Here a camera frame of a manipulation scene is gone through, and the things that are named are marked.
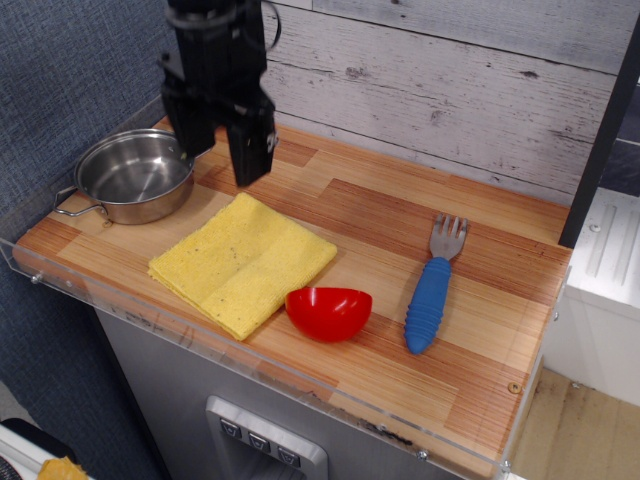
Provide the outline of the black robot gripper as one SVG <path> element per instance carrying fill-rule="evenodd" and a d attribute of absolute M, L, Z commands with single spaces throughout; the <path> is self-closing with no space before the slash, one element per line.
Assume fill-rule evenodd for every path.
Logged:
<path fill-rule="evenodd" d="M 275 106 L 261 87 L 267 69 L 261 1 L 170 1 L 165 10 L 178 52 L 165 54 L 162 102 L 184 153 L 215 146 L 209 118 L 227 127 L 236 185 L 247 187 L 272 168 L 278 133 Z"/>

